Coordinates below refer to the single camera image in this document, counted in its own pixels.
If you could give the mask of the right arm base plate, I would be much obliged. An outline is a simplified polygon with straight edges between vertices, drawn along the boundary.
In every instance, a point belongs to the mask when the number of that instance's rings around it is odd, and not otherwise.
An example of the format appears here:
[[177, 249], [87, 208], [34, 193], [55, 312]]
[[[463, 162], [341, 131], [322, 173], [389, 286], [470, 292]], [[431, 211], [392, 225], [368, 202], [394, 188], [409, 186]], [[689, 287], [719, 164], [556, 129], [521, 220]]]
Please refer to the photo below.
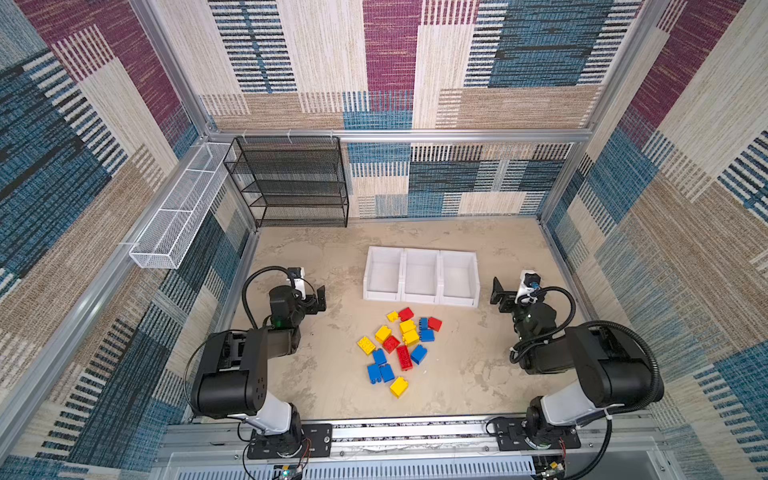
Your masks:
[[575, 450], [581, 441], [574, 427], [534, 425], [523, 416], [497, 416], [486, 422], [486, 433], [493, 437], [500, 451], [561, 449]]

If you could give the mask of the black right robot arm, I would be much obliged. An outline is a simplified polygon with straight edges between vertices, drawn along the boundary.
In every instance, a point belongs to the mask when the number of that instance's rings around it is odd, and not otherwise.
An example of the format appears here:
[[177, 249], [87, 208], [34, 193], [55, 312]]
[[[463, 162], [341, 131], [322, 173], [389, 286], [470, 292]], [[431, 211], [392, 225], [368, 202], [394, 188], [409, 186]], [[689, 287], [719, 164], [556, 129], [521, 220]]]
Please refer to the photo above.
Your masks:
[[664, 396], [659, 363], [645, 340], [611, 321], [574, 324], [574, 296], [540, 281], [525, 271], [515, 291], [492, 283], [490, 302], [511, 315], [518, 336], [510, 361], [528, 375], [574, 371], [577, 379], [534, 398], [521, 415], [492, 418], [488, 432], [502, 451], [575, 449], [578, 428], [643, 410]]

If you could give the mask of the red lego top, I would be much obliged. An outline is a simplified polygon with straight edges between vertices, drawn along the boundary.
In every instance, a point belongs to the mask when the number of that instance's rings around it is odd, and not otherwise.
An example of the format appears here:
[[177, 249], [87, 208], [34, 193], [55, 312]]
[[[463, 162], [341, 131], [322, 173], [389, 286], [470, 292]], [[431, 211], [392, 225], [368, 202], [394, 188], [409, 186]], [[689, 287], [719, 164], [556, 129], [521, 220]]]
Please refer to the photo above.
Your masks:
[[414, 314], [410, 308], [405, 308], [398, 313], [398, 318], [401, 322], [411, 320]]

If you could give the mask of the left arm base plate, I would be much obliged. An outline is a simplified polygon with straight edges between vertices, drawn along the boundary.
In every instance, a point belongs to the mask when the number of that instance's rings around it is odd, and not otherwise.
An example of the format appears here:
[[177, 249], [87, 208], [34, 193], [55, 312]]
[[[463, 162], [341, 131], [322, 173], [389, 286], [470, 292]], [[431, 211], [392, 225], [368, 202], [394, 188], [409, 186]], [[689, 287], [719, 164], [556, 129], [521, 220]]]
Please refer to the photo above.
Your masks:
[[248, 460], [326, 458], [330, 456], [332, 440], [330, 423], [303, 424], [278, 435], [252, 433], [245, 456]]

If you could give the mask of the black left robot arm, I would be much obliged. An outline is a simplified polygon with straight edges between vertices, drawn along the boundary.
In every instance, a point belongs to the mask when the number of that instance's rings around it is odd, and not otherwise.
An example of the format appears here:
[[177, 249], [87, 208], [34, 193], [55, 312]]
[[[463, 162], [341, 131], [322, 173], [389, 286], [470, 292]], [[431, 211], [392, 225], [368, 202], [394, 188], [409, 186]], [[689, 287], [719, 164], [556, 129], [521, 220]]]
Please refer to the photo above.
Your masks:
[[[248, 289], [272, 272], [283, 274], [286, 282], [268, 292], [270, 312], [258, 322]], [[326, 310], [325, 288], [312, 286], [302, 267], [267, 266], [245, 279], [240, 300], [250, 328], [213, 333], [193, 354], [200, 362], [188, 394], [190, 408], [197, 416], [234, 419], [250, 427], [246, 450], [258, 458], [304, 454], [311, 440], [297, 407], [268, 390], [268, 362], [298, 351], [303, 320]]]

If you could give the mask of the long red lego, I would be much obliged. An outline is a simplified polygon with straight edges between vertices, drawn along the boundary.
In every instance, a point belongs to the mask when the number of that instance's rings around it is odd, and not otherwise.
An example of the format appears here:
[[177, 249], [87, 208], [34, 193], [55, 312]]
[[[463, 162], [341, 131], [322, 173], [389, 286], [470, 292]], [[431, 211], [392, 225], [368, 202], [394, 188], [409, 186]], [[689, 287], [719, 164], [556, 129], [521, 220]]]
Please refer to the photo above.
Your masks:
[[396, 354], [402, 371], [409, 371], [413, 368], [413, 361], [406, 345], [399, 345], [396, 348]]

